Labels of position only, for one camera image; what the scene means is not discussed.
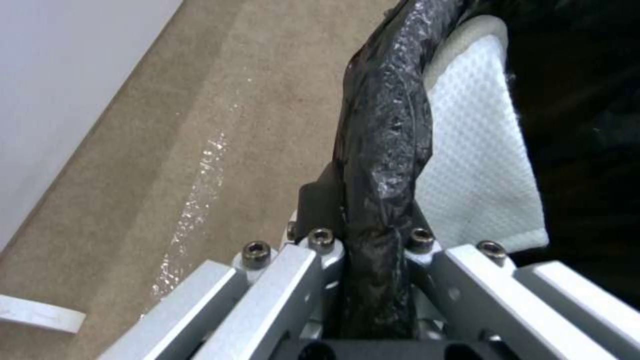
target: textured white fabric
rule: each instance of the textured white fabric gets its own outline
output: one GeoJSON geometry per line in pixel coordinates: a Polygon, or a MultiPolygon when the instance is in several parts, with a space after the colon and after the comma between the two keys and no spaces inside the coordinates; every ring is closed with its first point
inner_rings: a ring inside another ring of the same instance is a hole
{"type": "Polygon", "coordinates": [[[503,59],[499,39],[485,35],[427,89],[433,156],[415,198],[444,247],[494,240],[513,252],[548,243],[503,59]]]}

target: mounting hole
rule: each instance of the mounting hole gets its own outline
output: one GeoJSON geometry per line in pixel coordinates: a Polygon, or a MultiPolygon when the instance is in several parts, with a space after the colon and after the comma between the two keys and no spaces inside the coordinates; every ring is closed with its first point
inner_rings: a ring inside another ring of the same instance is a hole
{"type": "Polygon", "coordinates": [[[483,360],[474,349],[465,344],[451,344],[444,350],[445,360],[483,360]]]}
{"type": "Polygon", "coordinates": [[[449,290],[447,290],[447,293],[449,294],[449,298],[452,301],[458,301],[460,299],[460,290],[458,288],[449,288],[449,290]]]}
{"type": "Polygon", "coordinates": [[[256,252],[261,252],[261,251],[265,251],[265,246],[262,243],[251,243],[248,246],[248,250],[252,253],[256,253],[256,252]]]}
{"type": "Polygon", "coordinates": [[[315,341],[302,349],[298,360],[336,360],[336,357],[329,345],[315,341]]]}

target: hex socket screw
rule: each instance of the hex socket screw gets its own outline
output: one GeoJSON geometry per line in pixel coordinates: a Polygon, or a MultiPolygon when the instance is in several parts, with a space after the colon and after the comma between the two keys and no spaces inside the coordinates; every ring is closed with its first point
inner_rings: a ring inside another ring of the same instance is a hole
{"type": "Polygon", "coordinates": [[[409,237],[409,251],[416,254],[428,254],[433,249],[435,238],[433,233],[422,227],[415,227],[411,230],[409,237]]]}
{"type": "Polygon", "coordinates": [[[324,255],[333,250],[335,238],[333,237],[333,231],[318,227],[309,232],[307,241],[310,249],[315,250],[320,255],[324,255]]]}
{"type": "Polygon", "coordinates": [[[271,262],[271,247],[264,241],[251,241],[242,249],[242,264],[249,269],[258,270],[271,262]]]}
{"type": "Polygon", "coordinates": [[[296,239],[296,222],[290,221],[287,223],[287,240],[295,240],[296,239]]]}
{"type": "Polygon", "coordinates": [[[507,252],[504,247],[495,241],[480,241],[476,248],[498,266],[504,265],[505,260],[507,260],[507,252]]]}

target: black fabric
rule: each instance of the black fabric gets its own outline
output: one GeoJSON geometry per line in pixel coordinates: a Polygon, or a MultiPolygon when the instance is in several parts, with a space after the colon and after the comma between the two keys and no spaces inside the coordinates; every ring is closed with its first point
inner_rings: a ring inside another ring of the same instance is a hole
{"type": "Polygon", "coordinates": [[[640,2],[500,0],[511,94],[559,259],[640,307],[640,2]]]}
{"type": "Polygon", "coordinates": [[[462,0],[401,1],[347,66],[333,153],[347,228],[343,338],[414,336],[403,250],[415,180],[431,156],[422,74],[462,7],[462,0]]]}

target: silver metal frame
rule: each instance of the silver metal frame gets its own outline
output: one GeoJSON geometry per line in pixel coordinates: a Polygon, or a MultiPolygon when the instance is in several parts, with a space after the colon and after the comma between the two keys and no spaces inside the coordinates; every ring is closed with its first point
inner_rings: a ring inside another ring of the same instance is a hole
{"type": "Polygon", "coordinates": [[[640,354],[640,314],[558,261],[526,266],[514,277],[620,359],[640,354]]]}
{"type": "Polygon", "coordinates": [[[316,252],[286,245],[194,359],[268,359],[282,338],[300,335],[323,287],[316,252]]]}
{"type": "Polygon", "coordinates": [[[419,276],[457,338],[494,332],[522,359],[613,359],[471,245],[435,254],[419,276]]]}
{"type": "MultiPolygon", "coordinates": [[[[218,324],[195,359],[268,359],[283,338],[320,338],[346,254],[339,240],[322,256],[306,241],[284,245],[235,307],[245,271],[206,262],[102,358],[185,358],[218,324]]],[[[405,254],[421,338],[492,334],[522,359],[640,354],[640,315],[560,263],[499,266],[471,245],[437,241],[405,254]]]]}
{"type": "Polygon", "coordinates": [[[100,359],[184,359],[248,288],[236,269],[205,261],[100,359]]]}

